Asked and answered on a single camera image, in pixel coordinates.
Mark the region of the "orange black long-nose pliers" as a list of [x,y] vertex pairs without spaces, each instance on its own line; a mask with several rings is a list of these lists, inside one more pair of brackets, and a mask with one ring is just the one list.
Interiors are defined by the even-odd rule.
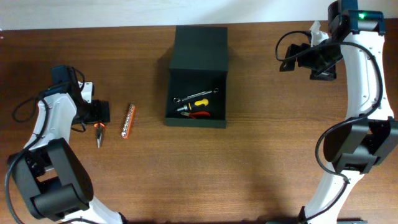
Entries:
[[97,148],[100,148],[102,145],[102,142],[103,142],[105,125],[103,123],[95,123],[94,127],[95,127],[95,131],[96,131]]

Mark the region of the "orange socket bit rail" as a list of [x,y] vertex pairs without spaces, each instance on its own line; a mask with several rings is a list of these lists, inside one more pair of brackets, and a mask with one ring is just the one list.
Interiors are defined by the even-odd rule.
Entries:
[[124,126],[121,132],[121,136],[123,139],[127,139],[130,135],[131,131],[131,126],[132,126],[132,121],[134,119],[134,114],[135,114],[136,106],[134,104],[129,105],[129,109],[126,115],[126,119],[124,122]]

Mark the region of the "silver ring spanner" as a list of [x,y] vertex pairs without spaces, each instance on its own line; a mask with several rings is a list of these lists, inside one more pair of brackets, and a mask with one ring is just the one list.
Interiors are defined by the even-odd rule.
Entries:
[[213,90],[202,91],[202,92],[199,92],[199,93],[196,93],[196,94],[193,94],[193,95],[189,95],[189,96],[186,96],[184,98],[173,98],[173,102],[174,103],[181,103],[183,101],[191,100],[191,99],[197,98],[199,96],[209,95],[209,94],[217,93],[217,92],[219,92],[219,89],[215,88]]

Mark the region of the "yellow black stubby screwdriver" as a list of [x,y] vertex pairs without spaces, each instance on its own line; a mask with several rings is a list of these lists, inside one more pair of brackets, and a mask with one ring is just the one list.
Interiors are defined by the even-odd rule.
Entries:
[[183,111],[192,111],[197,108],[202,108],[208,106],[209,101],[208,99],[204,98],[202,100],[194,101],[193,103],[187,103],[179,108],[176,109],[177,112],[183,112]]

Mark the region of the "small red cutting pliers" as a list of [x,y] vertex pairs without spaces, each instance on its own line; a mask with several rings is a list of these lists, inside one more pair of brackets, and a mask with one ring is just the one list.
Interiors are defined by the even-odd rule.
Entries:
[[183,111],[180,113],[182,116],[190,118],[190,119],[197,119],[198,117],[210,117],[211,114],[207,111],[197,111],[197,112],[188,112]]

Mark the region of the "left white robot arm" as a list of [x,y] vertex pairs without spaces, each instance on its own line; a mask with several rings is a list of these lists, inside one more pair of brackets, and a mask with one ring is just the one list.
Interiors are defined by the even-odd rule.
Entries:
[[94,84],[70,65],[51,71],[52,85],[32,101],[37,121],[22,151],[8,158],[5,190],[14,180],[30,214],[59,223],[127,223],[94,195],[87,171],[69,145],[74,124],[108,123],[109,103],[94,100]]

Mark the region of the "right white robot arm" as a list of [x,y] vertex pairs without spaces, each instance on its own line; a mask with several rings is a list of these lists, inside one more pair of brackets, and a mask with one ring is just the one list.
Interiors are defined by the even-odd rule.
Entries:
[[314,22],[306,44],[292,44],[280,60],[280,70],[311,70],[311,79],[333,81],[336,64],[344,61],[348,109],[344,121],[318,139],[315,158],[323,177],[297,223],[338,223],[338,215],[353,187],[397,146],[397,121],[388,101],[382,51],[385,20],[380,11],[364,11],[352,0],[328,7],[328,31]]

